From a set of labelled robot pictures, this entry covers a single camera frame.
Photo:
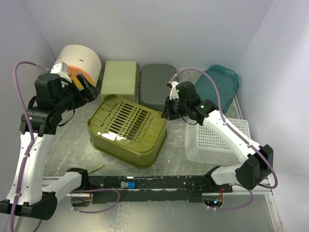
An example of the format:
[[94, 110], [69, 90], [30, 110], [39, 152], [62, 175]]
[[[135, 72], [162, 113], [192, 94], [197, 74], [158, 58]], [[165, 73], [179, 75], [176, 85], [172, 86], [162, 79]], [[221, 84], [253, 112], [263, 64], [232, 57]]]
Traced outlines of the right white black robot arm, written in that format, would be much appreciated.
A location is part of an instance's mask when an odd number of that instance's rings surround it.
[[273, 149], [261, 146], [236, 128], [210, 100], [201, 100], [193, 83], [169, 82], [170, 94], [165, 98], [161, 115], [167, 120], [188, 116], [218, 136], [236, 155], [238, 165], [218, 166], [207, 173], [205, 188], [216, 192], [221, 185], [239, 184], [247, 190], [259, 186], [273, 170]]

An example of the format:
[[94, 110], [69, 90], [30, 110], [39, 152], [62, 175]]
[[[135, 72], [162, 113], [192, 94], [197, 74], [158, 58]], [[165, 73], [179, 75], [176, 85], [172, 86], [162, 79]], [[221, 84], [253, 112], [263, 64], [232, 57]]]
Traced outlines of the pale green perforated basket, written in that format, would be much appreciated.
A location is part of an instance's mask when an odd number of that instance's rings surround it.
[[138, 66], [134, 61], [107, 61], [101, 86], [101, 98], [115, 94], [136, 102]]

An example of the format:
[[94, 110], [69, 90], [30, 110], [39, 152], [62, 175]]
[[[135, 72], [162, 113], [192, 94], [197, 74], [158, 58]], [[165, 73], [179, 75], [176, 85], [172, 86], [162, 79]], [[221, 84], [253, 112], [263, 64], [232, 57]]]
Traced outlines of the white perforated basket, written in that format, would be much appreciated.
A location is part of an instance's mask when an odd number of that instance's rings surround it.
[[[242, 133], [246, 139], [251, 138], [249, 123], [247, 120], [225, 118], [225, 121], [235, 130]], [[218, 137], [215, 133], [209, 130], [209, 126], [204, 127], [199, 124], [186, 124], [185, 126], [185, 156], [191, 162], [204, 163], [215, 166], [232, 166], [243, 163], [238, 156], [230, 149], [230, 147]], [[228, 135], [232, 135], [239, 139], [230, 128], [226, 128]], [[247, 147], [248, 154], [254, 152], [250, 147]]]

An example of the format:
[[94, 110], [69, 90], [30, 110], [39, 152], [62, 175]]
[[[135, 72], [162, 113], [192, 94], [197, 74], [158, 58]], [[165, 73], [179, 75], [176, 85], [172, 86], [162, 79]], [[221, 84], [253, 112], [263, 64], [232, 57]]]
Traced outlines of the teal transparent basin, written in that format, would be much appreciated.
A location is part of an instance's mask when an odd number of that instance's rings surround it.
[[[239, 75], [235, 71], [218, 64], [209, 66], [205, 73], [212, 78], [217, 86], [222, 112], [225, 114], [238, 91]], [[208, 77], [201, 75], [195, 83], [195, 89], [202, 101], [211, 100], [217, 106], [219, 105], [215, 88]]]

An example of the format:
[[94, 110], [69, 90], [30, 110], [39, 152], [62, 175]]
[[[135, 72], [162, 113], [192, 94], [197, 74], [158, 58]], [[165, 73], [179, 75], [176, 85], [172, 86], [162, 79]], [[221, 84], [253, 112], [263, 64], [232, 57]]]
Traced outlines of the dark grey basin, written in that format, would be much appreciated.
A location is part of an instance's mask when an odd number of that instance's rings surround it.
[[173, 65], [146, 64], [139, 76], [138, 103], [162, 112], [165, 107], [165, 97], [170, 93], [167, 83], [177, 72]]

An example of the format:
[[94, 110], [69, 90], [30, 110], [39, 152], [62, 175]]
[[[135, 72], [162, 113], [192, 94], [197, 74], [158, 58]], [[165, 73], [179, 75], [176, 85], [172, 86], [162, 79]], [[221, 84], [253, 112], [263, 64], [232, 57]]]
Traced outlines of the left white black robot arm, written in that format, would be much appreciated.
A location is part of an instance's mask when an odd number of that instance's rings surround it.
[[6, 199], [0, 202], [1, 213], [49, 220], [67, 194], [89, 190], [88, 173], [82, 168], [69, 168], [57, 181], [42, 186], [47, 153], [57, 128], [65, 125], [62, 114], [75, 111], [99, 95], [81, 73], [76, 77], [82, 90], [74, 81], [55, 73], [41, 74], [35, 81], [36, 95], [21, 116], [21, 148], [14, 182]]

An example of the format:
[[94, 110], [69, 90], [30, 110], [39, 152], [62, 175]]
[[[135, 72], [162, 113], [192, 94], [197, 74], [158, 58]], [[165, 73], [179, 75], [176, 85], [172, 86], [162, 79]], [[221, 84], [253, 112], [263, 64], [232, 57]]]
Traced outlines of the large olive green container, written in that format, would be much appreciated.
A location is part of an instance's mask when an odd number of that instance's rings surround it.
[[111, 94], [88, 119], [87, 130], [97, 150], [149, 167], [167, 137], [167, 122], [160, 112]]

